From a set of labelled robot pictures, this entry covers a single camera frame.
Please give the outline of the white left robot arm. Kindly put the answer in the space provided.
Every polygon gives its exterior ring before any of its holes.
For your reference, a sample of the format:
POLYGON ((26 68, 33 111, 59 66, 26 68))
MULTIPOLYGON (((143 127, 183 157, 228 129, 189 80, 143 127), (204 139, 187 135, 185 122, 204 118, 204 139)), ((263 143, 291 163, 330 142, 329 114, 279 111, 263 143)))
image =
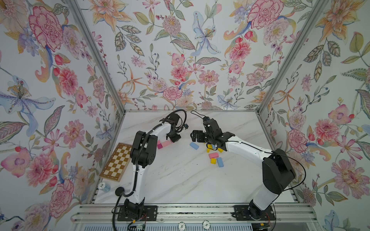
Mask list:
POLYGON ((138 131, 132 145, 130 157, 133 164, 133 183, 131 191, 123 194, 126 198, 125 206, 134 209, 142 209, 145 203, 145 196, 142 192, 145 181, 145 172, 156 157, 158 140, 165 138, 175 143, 181 139, 180 133, 188 129, 187 112, 179 109, 171 112, 161 119, 159 124, 149 131, 138 131))

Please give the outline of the light pink block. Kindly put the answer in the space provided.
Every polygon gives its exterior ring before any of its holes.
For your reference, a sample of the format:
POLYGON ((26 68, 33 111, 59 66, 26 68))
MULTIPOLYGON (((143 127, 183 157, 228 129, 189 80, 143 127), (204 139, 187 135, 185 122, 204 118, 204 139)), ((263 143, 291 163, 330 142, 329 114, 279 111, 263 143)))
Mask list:
POLYGON ((161 145, 162 145, 162 147, 164 148, 164 147, 167 147, 167 146, 169 146, 169 145, 171 145, 172 144, 172 141, 171 140, 167 140, 167 141, 165 141, 165 142, 163 142, 163 143, 161 143, 161 145))

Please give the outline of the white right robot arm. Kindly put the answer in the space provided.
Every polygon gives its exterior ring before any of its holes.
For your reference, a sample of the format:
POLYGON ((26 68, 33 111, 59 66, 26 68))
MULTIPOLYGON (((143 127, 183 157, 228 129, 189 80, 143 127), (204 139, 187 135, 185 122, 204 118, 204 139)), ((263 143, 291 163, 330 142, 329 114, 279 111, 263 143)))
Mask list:
POLYGON ((288 189, 296 178, 290 157, 281 149, 266 149, 249 143, 231 132, 223 132, 217 121, 208 116, 202 118, 203 130, 192 131, 193 142, 205 142, 226 152, 239 155, 248 162, 259 167, 256 174, 247 170, 247 175, 258 183, 259 189, 254 193, 246 208, 241 209, 240 215, 249 220, 262 220, 265 215, 273 212, 272 204, 288 189))

